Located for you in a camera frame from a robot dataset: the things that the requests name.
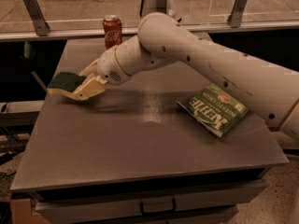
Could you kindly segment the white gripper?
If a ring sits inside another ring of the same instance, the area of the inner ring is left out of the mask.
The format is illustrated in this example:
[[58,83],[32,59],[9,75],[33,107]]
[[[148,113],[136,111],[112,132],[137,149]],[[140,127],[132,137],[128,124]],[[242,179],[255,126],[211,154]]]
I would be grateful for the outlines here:
[[79,75],[86,77],[73,95],[76,100],[88,100],[106,90],[106,84],[120,85],[131,77],[127,75],[117,61],[117,47],[106,50],[97,60],[91,62]]

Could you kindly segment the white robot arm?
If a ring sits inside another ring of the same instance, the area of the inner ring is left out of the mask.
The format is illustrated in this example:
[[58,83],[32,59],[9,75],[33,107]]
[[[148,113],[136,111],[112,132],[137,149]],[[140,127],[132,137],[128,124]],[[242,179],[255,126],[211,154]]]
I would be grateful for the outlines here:
[[89,98],[134,74],[181,61],[234,96],[266,123],[299,139],[299,73],[201,39],[163,13],[142,19],[137,35],[106,50],[80,73],[98,83]]

